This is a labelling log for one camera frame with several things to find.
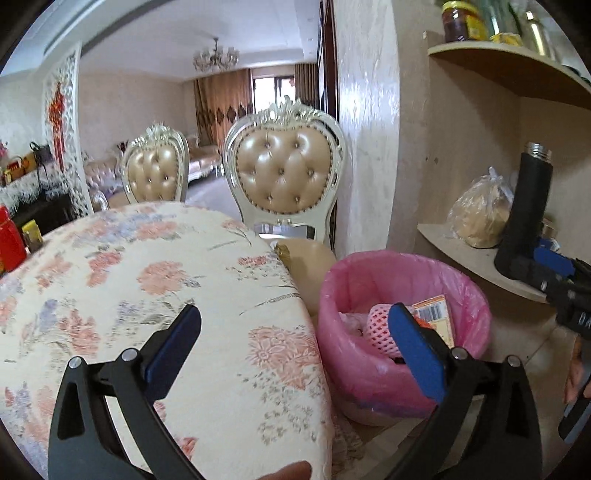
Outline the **person's right hand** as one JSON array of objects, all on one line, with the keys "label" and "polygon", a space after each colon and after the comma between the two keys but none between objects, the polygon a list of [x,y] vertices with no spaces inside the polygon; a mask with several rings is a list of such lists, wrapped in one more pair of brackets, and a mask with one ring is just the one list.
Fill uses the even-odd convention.
[{"label": "person's right hand", "polygon": [[572,356],[569,363],[569,370],[566,377],[563,394],[564,404],[571,404],[575,402],[582,388],[584,368],[581,351],[582,339],[580,336],[578,336],[573,345]]}]

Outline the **person's left hand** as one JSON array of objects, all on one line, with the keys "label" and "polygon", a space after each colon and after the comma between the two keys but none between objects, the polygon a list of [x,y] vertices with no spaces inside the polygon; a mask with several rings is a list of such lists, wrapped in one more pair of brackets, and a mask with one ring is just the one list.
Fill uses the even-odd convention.
[{"label": "person's left hand", "polygon": [[312,473],[308,461],[299,461],[282,467],[276,472],[264,475],[259,480],[310,480]]}]

